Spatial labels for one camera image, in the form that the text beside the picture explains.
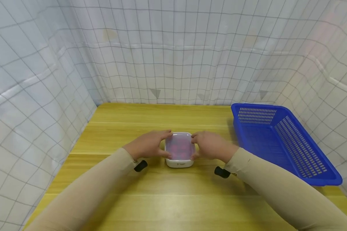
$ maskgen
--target wooden table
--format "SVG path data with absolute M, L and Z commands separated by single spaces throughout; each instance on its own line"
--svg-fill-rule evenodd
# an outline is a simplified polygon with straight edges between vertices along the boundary
M 207 130 L 236 143 L 232 118 L 229 106 L 99 106 L 28 224 L 73 180 L 140 134 Z M 169 168 L 162 158 L 147 162 L 141 173 L 120 181 L 84 230 L 294 230 L 248 185 L 233 175 L 214 175 L 220 161 L 200 159 L 181 169 Z M 347 214 L 347 198 L 338 187 L 318 190 Z

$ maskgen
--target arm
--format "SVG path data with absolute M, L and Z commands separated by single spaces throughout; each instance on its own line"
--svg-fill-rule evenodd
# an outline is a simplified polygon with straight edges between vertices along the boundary
M 228 143 L 218 134 L 198 132 L 192 137 L 192 143 L 199 146 L 192 159 L 205 156 L 227 163 L 227 171 L 236 173 L 296 229 L 347 230 L 347 216 L 292 173 Z
M 129 173 L 141 157 L 170 158 L 159 149 L 171 130 L 149 132 L 92 167 L 61 192 L 28 226 L 26 231 L 76 231 L 88 221 L 117 180 Z

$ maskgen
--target blue basket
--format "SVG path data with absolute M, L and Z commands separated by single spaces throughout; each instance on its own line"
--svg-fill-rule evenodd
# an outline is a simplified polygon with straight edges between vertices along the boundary
M 239 144 L 310 185 L 341 185 L 343 179 L 292 112 L 281 106 L 232 104 Z

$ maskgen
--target arm sleeve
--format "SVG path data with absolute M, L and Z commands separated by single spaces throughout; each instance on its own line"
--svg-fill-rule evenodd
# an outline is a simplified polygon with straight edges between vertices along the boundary
M 136 163 L 123 148 L 92 167 L 61 192 L 26 231 L 76 231 L 91 217 L 118 178 Z
M 303 180 L 239 148 L 225 169 L 263 196 L 298 230 L 347 230 L 347 216 Z

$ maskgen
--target fabric wall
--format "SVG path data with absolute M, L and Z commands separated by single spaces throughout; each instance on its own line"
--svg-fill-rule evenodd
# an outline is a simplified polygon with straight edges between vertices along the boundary
M 0 0 L 0 230 L 103 102 L 283 105 L 347 195 L 347 0 Z
M 0 1 L 0 230 L 22 228 L 96 106 L 58 39 L 57 1 Z

